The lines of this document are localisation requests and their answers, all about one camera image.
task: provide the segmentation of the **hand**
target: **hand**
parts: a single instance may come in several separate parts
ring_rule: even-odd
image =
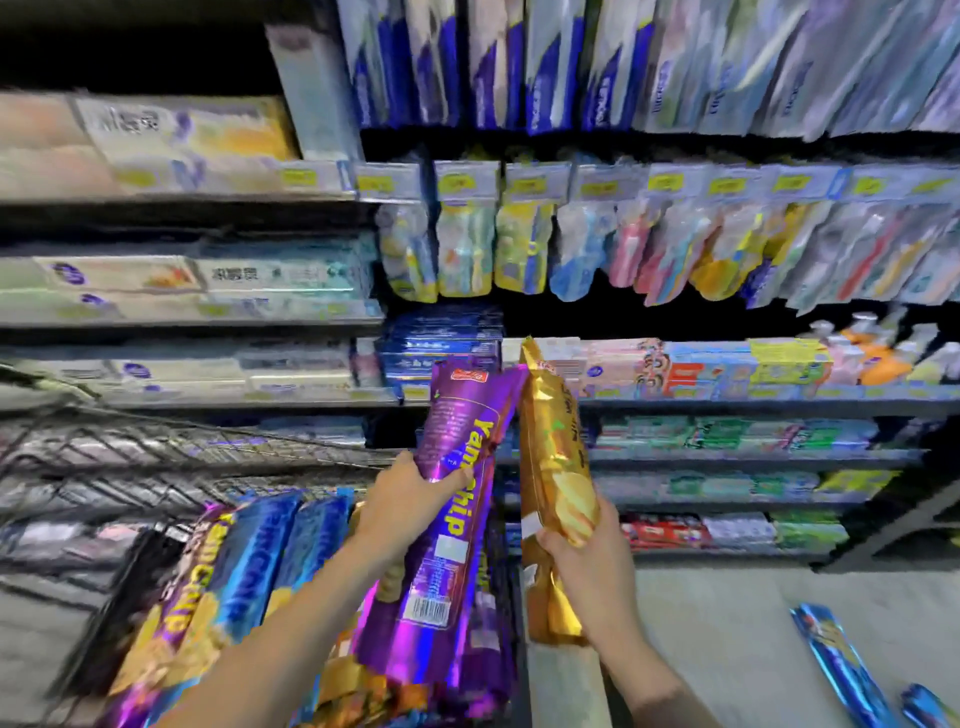
[[[356,535],[393,563],[437,518],[453,494],[468,485],[468,473],[463,469],[440,482],[427,482],[420,476],[413,454],[405,450],[389,470],[376,477],[367,493]]]
[[[600,522],[582,548],[546,528],[537,541],[556,564],[570,606],[605,663],[624,643],[642,641],[636,610],[636,575],[630,544],[616,508],[603,497]]]

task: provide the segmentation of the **purple chip bag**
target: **purple chip bag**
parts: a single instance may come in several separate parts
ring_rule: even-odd
[[[160,602],[151,610],[113,686],[97,728],[140,728],[160,694],[160,682],[173,661],[213,573],[213,562],[234,521],[233,509],[207,506]]]
[[[473,600],[474,553],[483,540],[493,478],[489,458],[514,416],[525,367],[502,373],[434,367],[430,413],[414,459],[431,481],[457,468],[473,478],[407,551],[403,597],[368,599],[353,642],[357,662],[401,683],[445,682]]]

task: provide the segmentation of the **brand logo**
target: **brand logo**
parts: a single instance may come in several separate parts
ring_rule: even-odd
[[[454,369],[453,374],[450,375],[450,378],[454,381],[478,381],[481,384],[486,383],[487,377],[489,375],[486,372],[471,372],[467,369]]]
[[[51,267],[53,268],[53,272],[57,274],[57,277],[65,283],[69,283],[70,285],[83,285],[86,283],[84,274],[69,263],[54,263]]]

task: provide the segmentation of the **white toothpaste box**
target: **white toothpaste box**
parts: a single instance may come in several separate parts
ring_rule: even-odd
[[[62,246],[34,255],[34,262],[60,290],[186,293],[203,289],[187,257],[191,250],[178,244]]]
[[[231,381],[245,379],[245,373],[231,344],[164,342],[121,350],[110,360],[125,380],[139,381]]]

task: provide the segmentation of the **yellow price label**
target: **yellow price label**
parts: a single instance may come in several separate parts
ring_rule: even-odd
[[[128,184],[131,187],[156,187],[156,175],[146,169],[118,169],[116,170],[117,181],[121,184]]]
[[[944,177],[940,180],[930,180],[929,182],[921,182],[916,187],[910,190],[911,195],[928,195],[931,192],[939,192],[945,186],[953,182],[953,177]]]
[[[513,180],[508,191],[514,195],[541,195],[546,192],[546,177],[524,177]]]
[[[477,181],[473,178],[473,175],[465,175],[459,172],[443,175],[437,180],[437,191],[442,195],[456,195],[476,188]]]
[[[887,181],[882,177],[858,177],[853,184],[854,195],[878,195],[887,187]]]
[[[285,169],[281,176],[288,187],[317,186],[317,171],[314,169]]]
[[[581,197],[606,197],[615,195],[620,189],[620,182],[610,180],[609,182],[584,182],[580,185]]]
[[[711,195],[735,195],[747,188],[747,180],[743,177],[721,177],[710,183]]]
[[[389,195],[394,191],[394,178],[386,175],[360,175],[357,177],[357,188],[361,192],[376,192]]]
[[[680,192],[684,188],[684,176],[679,173],[654,175],[647,181],[647,189],[654,192]]]
[[[774,192],[803,192],[812,179],[810,175],[780,175],[774,182]]]

